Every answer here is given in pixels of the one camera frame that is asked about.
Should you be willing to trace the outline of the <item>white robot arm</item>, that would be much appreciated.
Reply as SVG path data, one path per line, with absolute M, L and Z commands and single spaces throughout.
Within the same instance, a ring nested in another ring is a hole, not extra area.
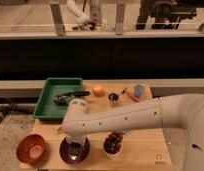
M 82 99 L 70 102 L 63 132 L 83 144 L 87 134 L 154 128 L 187 131 L 183 171 L 204 171 L 204 94 L 180 94 L 144 100 L 107 111 L 86 113 Z

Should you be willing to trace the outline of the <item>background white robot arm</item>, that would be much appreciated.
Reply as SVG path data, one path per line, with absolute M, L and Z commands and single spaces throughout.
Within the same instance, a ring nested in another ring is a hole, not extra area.
M 77 24 L 87 24 L 90 21 L 88 15 L 86 15 L 77 5 L 75 0 L 67 0 L 66 6 L 68 10 L 75 15 Z

